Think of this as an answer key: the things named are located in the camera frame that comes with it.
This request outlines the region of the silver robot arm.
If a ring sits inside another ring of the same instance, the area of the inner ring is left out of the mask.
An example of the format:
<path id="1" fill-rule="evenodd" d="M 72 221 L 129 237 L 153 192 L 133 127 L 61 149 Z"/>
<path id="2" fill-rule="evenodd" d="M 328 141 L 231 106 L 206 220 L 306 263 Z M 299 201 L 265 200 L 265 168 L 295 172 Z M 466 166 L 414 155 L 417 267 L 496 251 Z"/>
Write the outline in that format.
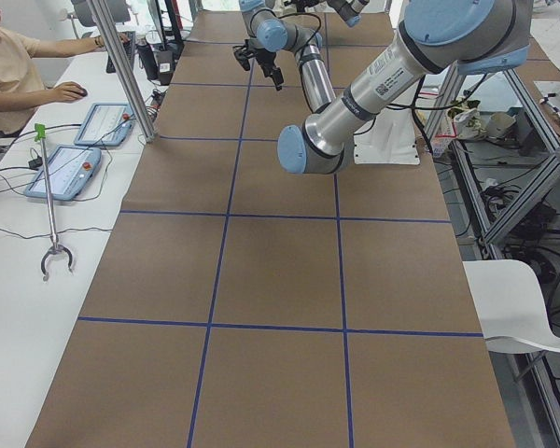
<path id="1" fill-rule="evenodd" d="M 356 26 L 360 20 L 360 13 L 369 2 L 366 0 L 290 0 L 284 1 L 283 5 L 295 6 L 298 12 L 304 12 L 308 7 L 326 4 L 332 8 L 348 27 Z"/>
<path id="2" fill-rule="evenodd" d="M 427 74 L 456 63 L 461 75 L 495 73 L 525 62 L 530 1 L 412 1 L 393 42 L 335 95 L 316 32 L 278 18 L 270 1 L 243 1 L 247 46 L 272 57 L 290 51 L 303 74 L 313 110 L 301 126 L 287 126 L 277 155 L 292 174 L 333 174 L 353 158 L 354 134 Z"/>

